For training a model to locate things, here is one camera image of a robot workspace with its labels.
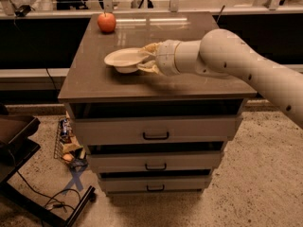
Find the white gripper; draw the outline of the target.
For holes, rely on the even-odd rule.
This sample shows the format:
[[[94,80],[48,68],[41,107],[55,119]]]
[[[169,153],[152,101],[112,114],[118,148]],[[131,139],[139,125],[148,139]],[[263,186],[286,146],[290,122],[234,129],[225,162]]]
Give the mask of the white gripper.
[[[165,76],[176,76],[180,72],[175,62],[175,51],[180,41],[166,40],[162,43],[151,43],[139,49],[140,53],[155,55],[155,61],[139,63],[136,67],[148,73],[158,74],[159,71]]]

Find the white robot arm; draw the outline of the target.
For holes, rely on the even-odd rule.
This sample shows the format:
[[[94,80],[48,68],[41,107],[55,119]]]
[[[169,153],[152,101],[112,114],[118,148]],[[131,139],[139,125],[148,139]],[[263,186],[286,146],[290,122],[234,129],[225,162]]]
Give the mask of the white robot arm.
[[[303,74],[268,60],[226,29],[214,29],[197,41],[166,40],[140,49],[152,60],[138,65],[165,76],[228,74],[243,80],[303,128]]]

